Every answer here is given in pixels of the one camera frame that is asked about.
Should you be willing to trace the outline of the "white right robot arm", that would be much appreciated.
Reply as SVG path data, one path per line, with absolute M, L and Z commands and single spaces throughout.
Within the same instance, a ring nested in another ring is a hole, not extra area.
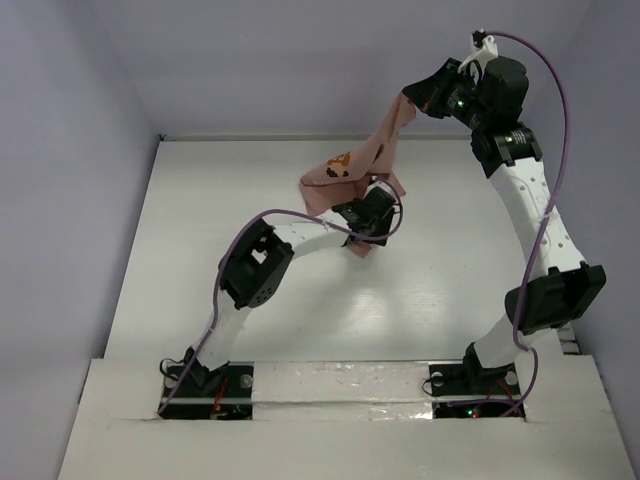
M 505 296 L 503 317 L 465 352 L 460 379 L 473 392 L 491 386 L 537 338 L 581 318 L 606 283 L 603 267 L 587 262 L 551 202 L 541 149 L 519 119 L 528 88 L 525 66 L 499 56 L 479 75 L 450 58 L 402 90 L 421 112 L 453 117 L 470 129 L 472 152 L 527 260 L 520 286 Z

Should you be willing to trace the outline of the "pink printed t-shirt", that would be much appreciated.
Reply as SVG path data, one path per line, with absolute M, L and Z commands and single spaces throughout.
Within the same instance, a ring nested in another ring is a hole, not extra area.
M 396 198 L 401 199 L 406 190 L 393 171 L 399 132 L 415 118 L 415 106 L 400 93 L 364 143 L 305 173 L 299 180 L 299 190 L 306 212 L 318 216 L 339 204 L 362 199 L 373 179 L 385 180 L 393 187 Z

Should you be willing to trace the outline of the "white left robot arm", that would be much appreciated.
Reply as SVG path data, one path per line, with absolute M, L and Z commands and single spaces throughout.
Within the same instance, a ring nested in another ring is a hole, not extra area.
M 221 258 L 211 319 L 201 339 L 185 353 L 181 383 L 196 396 L 208 396 L 219 388 L 231 347 L 248 315 L 274 296 L 293 261 L 358 242 L 383 246 L 402 218 L 400 194 L 383 179 L 371 183 L 363 198 L 316 216 L 285 209 L 258 214 Z

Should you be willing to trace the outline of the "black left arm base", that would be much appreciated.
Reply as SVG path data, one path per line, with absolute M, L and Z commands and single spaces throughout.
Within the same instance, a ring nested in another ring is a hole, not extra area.
M 253 416 L 253 363 L 227 363 L 209 371 L 198 363 L 191 368 L 177 392 L 166 402 L 183 365 L 166 359 L 158 408 L 165 420 L 251 420 Z

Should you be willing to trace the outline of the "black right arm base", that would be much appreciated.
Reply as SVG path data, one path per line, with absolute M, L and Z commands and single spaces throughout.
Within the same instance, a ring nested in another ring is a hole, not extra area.
M 525 418 L 515 366 L 472 377 L 461 362 L 429 365 L 422 391 L 431 399 L 435 419 Z

